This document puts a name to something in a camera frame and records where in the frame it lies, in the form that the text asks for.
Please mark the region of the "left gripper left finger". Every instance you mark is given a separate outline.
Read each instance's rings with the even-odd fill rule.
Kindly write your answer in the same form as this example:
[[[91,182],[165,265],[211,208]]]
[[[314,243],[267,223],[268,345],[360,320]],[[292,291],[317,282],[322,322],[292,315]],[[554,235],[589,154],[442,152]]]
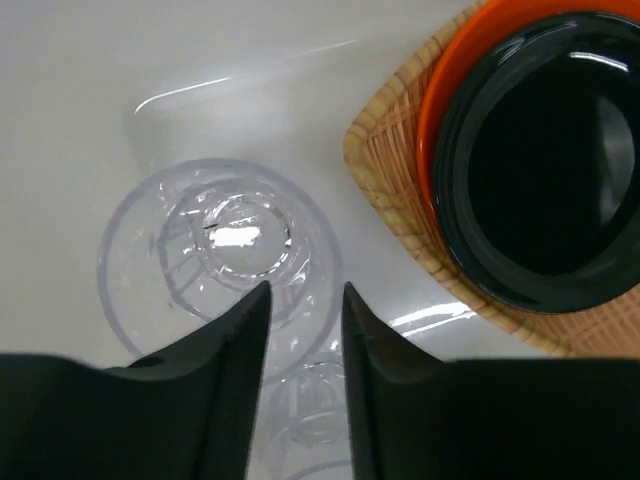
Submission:
[[[271,321],[261,283],[218,319],[126,367],[1,358],[5,479],[242,479]]]

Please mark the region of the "woven bamboo basket tray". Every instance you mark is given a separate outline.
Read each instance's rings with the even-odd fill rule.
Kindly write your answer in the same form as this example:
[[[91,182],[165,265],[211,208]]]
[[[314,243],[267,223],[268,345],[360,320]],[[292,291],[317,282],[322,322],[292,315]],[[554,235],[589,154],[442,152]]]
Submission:
[[[421,45],[368,101],[346,131],[345,164],[367,201],[416,262],[472,313],[555,356],[639,355],[639,290],[586,311],[541,315],[490,299],[446,253],[424,205],[416,162],[453,90],[497,40],[552,13],[602,8],[639,17],[636,1],[476,1]]]

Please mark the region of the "clear plastic cup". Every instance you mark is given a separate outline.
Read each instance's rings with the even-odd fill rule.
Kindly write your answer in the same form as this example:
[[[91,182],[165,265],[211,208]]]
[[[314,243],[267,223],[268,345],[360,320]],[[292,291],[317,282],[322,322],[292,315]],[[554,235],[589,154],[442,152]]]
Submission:
[[[353,477],[339,357],[316,356],[264,394],[247,477]]]
[[[188,161],[144,180],[116,208],[97,266],[106,319],[136,357],[268,282],[270,376],[329,338],[342,277],[337,238],[317,203],[275,171],[232,159]]]

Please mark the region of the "black round bowl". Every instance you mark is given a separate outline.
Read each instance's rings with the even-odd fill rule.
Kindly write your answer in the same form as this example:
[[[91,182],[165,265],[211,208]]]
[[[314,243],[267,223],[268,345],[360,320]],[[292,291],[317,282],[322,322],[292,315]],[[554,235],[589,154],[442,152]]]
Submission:
[[[500,34],[433,154],[455,263],[518,309],[571,313],[639,283],[639,22],[597,9]]]

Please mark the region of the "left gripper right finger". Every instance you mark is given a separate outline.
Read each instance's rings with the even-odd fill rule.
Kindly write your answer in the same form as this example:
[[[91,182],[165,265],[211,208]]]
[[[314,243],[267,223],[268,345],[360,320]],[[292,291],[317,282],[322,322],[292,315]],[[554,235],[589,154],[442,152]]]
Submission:
[[[358,479],[635,479],[635,360],[442,361],[346,285],[343,358]]]

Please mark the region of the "orange plastic plate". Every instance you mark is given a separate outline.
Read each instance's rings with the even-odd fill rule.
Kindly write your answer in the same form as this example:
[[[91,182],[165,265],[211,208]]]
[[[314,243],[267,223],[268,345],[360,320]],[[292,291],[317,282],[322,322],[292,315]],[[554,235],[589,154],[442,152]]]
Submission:
[[[438,132],[456,89],[492,47],[524,26],[557,14],[597,11],[639,20],[638,0],[556,0],[483,3],[465,15],[466,22],[443,48],[426,87],[416,146],[416,166],[427,211],[434,214],[432,167]]]

